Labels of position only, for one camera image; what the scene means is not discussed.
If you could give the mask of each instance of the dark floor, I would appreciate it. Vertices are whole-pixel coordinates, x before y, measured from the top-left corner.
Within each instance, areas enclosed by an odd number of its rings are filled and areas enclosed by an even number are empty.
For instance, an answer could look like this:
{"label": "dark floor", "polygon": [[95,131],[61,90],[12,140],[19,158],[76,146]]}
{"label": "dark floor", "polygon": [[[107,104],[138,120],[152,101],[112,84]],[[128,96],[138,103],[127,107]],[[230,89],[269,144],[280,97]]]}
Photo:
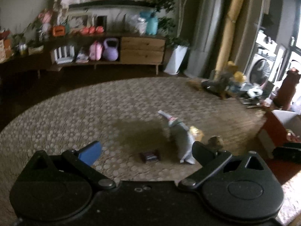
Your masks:
{"label": "dark floor", "polygon": [[[158,76],[168,76],[159,71]],[[98,65],[63,68],[60,72],[19,73],[3,79],[0,92],[0,131],[31,106],[52,96],[101,82],[140,77],[156,77],[155,66]]]}

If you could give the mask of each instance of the wooden drawer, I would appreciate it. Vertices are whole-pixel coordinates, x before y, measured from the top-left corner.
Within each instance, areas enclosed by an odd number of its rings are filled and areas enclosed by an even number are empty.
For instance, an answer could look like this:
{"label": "wooden drawer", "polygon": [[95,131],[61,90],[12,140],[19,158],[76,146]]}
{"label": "wooden drawer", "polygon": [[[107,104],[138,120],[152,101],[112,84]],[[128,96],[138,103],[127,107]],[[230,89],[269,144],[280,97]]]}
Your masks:
{"label": "wooden drawer", "polygon": [[121,39],[121,50],[135,49],[163,52],[165,40],[146,37],[123,37]]}
{"label": "wooden drawer", "polygon": [[161,64],[164,52],[131,50],[121,51],[120,60],[123,64]]}

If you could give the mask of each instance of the pink bag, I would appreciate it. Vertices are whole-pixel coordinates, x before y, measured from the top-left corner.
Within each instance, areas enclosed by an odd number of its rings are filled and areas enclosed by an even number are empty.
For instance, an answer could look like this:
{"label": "pink bag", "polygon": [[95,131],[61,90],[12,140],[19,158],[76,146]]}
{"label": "pink bag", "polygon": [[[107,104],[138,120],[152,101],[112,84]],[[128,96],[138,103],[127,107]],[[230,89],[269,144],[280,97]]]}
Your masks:
{"label": "pink bag", "polygon": [[102,54],[102,45],[98,41],[95,41],[90,46],[90,60],[100,60]]}

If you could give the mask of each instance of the window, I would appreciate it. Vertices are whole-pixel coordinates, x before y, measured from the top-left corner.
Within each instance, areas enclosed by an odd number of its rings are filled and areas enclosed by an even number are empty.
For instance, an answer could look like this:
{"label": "window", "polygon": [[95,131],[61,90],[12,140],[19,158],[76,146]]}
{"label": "window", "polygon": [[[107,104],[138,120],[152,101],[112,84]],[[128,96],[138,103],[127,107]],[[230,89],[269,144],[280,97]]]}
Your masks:
{"label": "window", "polygon": [[301,19],[299,19],[299,29],[298,29],[296,47],[301,49]]}
{"label": "window", "polygon": [[282,80],[284,80],[287,76],[287,71],[291,68],[296,68],[298,71],[301,72],[301,56],[299,54],[296,54],[295,52],[292,52],[290,55],[290,60],[287,65],[287,68],[285,70],[284,76]]}

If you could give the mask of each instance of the purple kettlebell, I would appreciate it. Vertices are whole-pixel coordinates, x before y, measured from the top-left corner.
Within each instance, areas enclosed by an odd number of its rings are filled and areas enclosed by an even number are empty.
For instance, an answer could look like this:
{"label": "purple kettlebell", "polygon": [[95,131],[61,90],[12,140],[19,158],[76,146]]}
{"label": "purple kettlebell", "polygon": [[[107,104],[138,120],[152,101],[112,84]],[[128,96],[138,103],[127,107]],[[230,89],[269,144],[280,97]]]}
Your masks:
{"label": "purple kettlebell", "polygon": [[[116,46],[108,46],[108,42],[115,42]],[[104,51],[102,53],[102,56],[109,61],[115,61],[118,59],[118,42],[119,40],[117,38],[107,38],[103,42]]]}

